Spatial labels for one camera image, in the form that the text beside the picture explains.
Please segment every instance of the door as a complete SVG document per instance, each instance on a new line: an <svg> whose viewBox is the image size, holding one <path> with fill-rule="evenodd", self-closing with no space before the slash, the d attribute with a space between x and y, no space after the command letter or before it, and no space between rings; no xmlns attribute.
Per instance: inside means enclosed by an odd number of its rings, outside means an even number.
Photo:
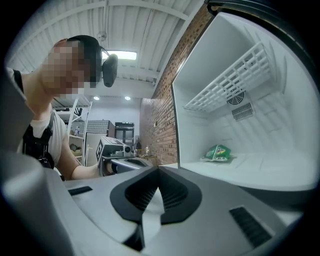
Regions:
<svg viewBox="0 0 320 256"><path fill-rule="evenodd" d="M130 146L134 145L135 124L129 122L115 123L115 138Z"/></svg>

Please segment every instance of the white ceiling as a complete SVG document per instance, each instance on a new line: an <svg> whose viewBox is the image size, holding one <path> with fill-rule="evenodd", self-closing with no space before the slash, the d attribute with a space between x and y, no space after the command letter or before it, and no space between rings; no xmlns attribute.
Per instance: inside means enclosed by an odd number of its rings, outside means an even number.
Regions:
<svg viewBox="0 0 320 256"><path fill-rule="evenodd" d="M158 81L204 0L51 0L29 19L6 58L10 68L29 73L52 46L76 35L96 37L108 50L137 52L136 60L118 61L114 85L101 81L86 95L151 98Z"/></svg>

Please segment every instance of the refrigerator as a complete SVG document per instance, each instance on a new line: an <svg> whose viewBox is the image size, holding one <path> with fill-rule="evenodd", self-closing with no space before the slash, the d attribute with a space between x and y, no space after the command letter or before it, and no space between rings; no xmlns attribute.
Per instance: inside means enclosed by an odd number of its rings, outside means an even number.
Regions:
<svg viewBox="0 0 320 256"><path fill-rule="evenodd" d="M205 3L212 21L172 83L178 167L269 205L303 205L320 152L319 78L306 41L271 1ZM219 144L231 149L228 161L200 160Z"/></svg>

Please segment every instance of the chip bag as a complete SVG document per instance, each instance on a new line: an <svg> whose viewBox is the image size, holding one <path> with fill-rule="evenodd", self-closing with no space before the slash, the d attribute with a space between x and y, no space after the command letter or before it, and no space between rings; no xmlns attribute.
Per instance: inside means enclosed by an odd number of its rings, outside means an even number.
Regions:
<svg viewBox="0 0 320 256"><path fill-rule="evenodd" d="M218 144L214 145L209 149L204 157L201 158L202 161L218 161L225 162L230 157L231 150L224 145Z"/></svg>

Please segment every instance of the ceiling light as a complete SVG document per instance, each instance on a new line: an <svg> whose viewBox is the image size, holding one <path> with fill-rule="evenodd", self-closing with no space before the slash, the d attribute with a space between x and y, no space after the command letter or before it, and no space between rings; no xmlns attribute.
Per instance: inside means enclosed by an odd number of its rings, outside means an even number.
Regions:
<svg viewBox="0 0 320 256"><path fill-rule="evenodd" d="M107 50L109 54L115 54L118 56L118 59L122 60L135 60L137 59L137 53L134 51L125 51L125 50ZM108 55L105 52L102 52L102 59L105 60L108 58Z"/></svg>

